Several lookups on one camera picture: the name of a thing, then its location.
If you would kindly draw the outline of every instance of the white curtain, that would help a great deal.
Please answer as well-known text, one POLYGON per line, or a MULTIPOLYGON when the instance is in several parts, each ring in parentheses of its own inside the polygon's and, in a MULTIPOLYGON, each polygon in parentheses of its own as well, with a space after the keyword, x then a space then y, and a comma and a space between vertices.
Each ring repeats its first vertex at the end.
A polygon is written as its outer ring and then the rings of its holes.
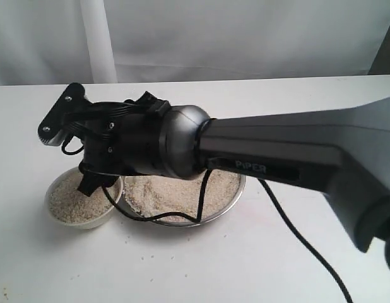
POLYGON ((0 85, 366 74, 390 0, 0 0, 0 85))

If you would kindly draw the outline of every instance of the white table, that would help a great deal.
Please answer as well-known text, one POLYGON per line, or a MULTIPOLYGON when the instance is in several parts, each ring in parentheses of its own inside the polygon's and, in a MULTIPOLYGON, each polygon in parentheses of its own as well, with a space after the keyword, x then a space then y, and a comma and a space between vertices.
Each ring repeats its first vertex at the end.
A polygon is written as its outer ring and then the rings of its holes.
MULTIPOLYGON (((7 302, 4 293, 8 302, 34 303, 343 302, 252 178, 237 205, 204 227, 171 229, 120 215, 89 232, 51 222, 44 193, 81 155, 42 145, 37 126, 65 87, 0 86, 0 302, 7 302)), ((386 98, 390 76, 86 86, 91 101, 138 98, 145 90, 215 117, 256 116, 386 98)), ((271 184, 355 302, 390 302, 381 241, 360 253, 319 193, 271 184)))

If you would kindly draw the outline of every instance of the stainless steel bowl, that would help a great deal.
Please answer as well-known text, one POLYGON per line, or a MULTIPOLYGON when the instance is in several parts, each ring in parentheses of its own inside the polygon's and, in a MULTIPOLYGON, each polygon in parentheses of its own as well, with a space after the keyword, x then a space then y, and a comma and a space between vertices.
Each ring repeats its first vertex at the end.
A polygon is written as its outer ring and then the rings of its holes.
MULTIPOLYGON (((212 216, 209 216, 209 217, 206 217, 206 218, 202 219, 202 221, 200 221, 199 223, 194 223, 194 222, 167 222, 167 221, 161 221, 161 220, 152 221, 152 223, 159 224, 159 225, 164 225, 164 226, 169 226, 169 227, 193 227, 193 226, 199 226, 199 225, 203 225, 203 224, 206 224, 208 222, 211 222, 214 219, 217 219, 220 216, 224 215, 226 212, 228 212, 234 206, 234 204, 236 204, 236 202, 240 199, 240 197, 241 197, 241 195, 242 195, 242 193, 244 191, 245 180, 246 180, 246 176, 240 175, 239 188, 238 188, 235 196, 231 200, 231 202, 229 202, 229 204, 227 204, 223 209, 221 209, 217 213, 213 214, 212 216)), ((132 216, 142 217, 139 213, 136 213, 132 209, 131 205, 125 200, 125 195, 124 194, 121 197, 121 201, 119 202, 119 206, 121 206, 126 212, 128 212, 132 216)))

